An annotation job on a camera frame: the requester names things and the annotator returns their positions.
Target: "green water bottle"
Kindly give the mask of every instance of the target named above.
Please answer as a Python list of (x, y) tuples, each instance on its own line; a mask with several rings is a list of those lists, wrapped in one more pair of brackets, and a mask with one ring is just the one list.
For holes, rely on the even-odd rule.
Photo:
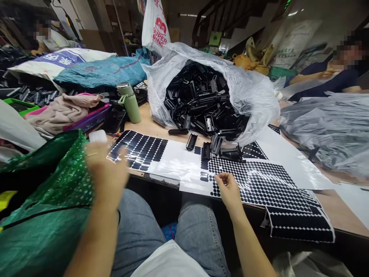
[(136, 95), (133, 93), (131, 85), (127, 82), (119, 83), (116, 88), (122, 97), (118, 101), (119, 105), (123, 105), (128, 113), (132, 123), (140, 123), (142, 118), (138, 109)]

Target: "green light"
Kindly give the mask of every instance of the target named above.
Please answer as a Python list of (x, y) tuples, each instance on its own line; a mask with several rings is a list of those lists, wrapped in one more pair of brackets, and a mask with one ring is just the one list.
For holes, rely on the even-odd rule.
[(288, 5), (289, 5), (289, 3), (291, 2), (291, 0), (287, 0), (287, 3), (286, 3), (286, 5), (284, 6), (284, 9), (287, 9), (287, 7), (288, 7)]

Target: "blue tarp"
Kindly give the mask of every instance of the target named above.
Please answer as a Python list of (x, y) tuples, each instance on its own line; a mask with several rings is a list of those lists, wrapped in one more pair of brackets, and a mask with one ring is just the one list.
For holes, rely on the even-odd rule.
[(86, 88), (100, 86), (116, 87), (118, 83), (128, 82), (134, 86), (146, 79), (141, 64), (150, 65), (146, 50), (136, 50), (134, 57), (111, 57), (106, 60), (77, 63), (64, 69), (54, 78), (57, 84), (76, 83)]

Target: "white cloth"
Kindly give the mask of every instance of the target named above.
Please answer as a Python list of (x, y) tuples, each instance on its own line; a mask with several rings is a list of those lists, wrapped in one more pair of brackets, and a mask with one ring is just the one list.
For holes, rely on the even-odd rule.
[(156, 249), (131, 275), (144, 276), (209, 277), (198, 262), (187, 255), (174, 240)]

